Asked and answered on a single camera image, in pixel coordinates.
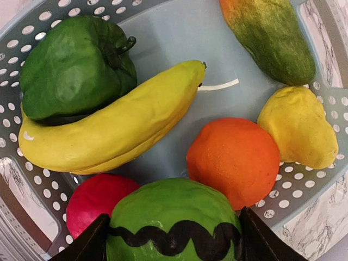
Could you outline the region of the green toy watermelon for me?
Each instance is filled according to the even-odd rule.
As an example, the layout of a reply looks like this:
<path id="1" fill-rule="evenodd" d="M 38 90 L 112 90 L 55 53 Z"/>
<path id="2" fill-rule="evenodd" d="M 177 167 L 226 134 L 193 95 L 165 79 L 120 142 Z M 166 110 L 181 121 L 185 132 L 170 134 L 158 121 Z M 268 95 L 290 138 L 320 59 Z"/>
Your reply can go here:
<path id="1" fill-rule="evenodd" d="M 116 205 L 106 254 L 108 260 L 242 260 L 241 225 L 217 190 L 162 179 Z"/>

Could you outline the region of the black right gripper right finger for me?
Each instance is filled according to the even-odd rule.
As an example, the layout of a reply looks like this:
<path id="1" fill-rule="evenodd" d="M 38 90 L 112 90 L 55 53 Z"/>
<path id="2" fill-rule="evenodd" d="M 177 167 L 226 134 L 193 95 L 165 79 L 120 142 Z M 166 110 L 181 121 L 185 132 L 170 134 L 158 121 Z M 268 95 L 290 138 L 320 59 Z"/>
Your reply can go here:
<path id="1" fill-rule="evenodd" d="M 306 261 L 284 243 L 251 209 L 241 210 L 239 221 L 243 230 L 243 259 L 249 261 Z"/>

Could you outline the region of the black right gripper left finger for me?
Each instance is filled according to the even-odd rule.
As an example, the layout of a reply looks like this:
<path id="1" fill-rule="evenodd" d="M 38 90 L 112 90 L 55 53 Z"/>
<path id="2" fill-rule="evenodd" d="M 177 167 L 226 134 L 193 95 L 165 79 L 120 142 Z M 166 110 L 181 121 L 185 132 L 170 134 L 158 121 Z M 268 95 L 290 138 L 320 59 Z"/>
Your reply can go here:
<path id="1" fill-rule="evenodd" d="M 106 239 L 109 223 L 109 215 L 101 214 L 71 245 L 49 261 L 107 260 Z"/>

